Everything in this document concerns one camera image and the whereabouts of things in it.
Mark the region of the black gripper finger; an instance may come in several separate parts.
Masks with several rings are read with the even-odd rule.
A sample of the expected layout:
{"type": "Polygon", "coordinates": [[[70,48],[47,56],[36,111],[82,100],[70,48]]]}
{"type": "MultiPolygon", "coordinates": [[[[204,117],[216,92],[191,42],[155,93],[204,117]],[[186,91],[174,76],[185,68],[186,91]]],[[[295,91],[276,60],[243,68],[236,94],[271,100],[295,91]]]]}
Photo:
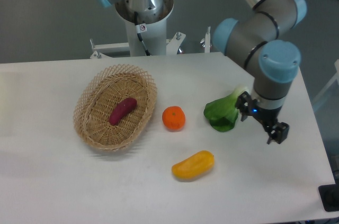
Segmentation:
{"type": "Polygon", "coordinates": [[[279,121],[272,126],[266,126],[266,132],[269,135],[267,144],[269,145],[271,142],[281,144],[285,139],[287,139],[289,129],[290,127],[287,123],[279,121]]]}
{"type": "Polygon", "coordinates": [[[247,117],[252,115],[251,107],[252,107],[252,99],[250,94],[247,91],[242,92],[236,101],[235,104],[236,109],[239,110],[241,114],[241,122],[245,121],[247,117]]]}

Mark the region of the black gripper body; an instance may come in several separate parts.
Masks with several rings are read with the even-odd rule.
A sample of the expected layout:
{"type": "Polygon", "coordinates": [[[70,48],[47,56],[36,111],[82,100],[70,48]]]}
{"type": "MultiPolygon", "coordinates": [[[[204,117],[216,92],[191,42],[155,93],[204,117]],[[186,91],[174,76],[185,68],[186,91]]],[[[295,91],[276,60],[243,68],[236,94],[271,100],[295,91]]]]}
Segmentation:
{"type": "Polygon", "coordinates": [[[266,126],[272,126],[278,121],[281,108],[280,103],[276,105],[274,101],[271,103],[266,99],[261,101],[259,98],[255,98],[252,99],[251,117],[258,121],[266,131],[266,126]]]}

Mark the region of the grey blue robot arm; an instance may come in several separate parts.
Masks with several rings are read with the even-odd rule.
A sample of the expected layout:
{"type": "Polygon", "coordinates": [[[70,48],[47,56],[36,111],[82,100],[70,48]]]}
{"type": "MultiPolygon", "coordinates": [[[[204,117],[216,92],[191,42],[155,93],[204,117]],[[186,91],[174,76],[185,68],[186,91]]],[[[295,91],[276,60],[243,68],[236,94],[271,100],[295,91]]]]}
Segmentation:
{"type": "MultiPolygon", "coordinates": [[[[176,54],[179,46],[166,39],[166,20],[173,0],[99,0],[114,6],[124,20],[131,56],[176,54]]],[[[279,112],[296,77],[301,54],[280,40],[306,15],[305,0],[246,0],[254,15],[245,22],[223,20],[211,44],[254,77],[253,89],[243,92],[235,107],[242,119],[253,117],[268,133],[269,142],[282,143],[289,126],[278,121],[279,112]]]]}

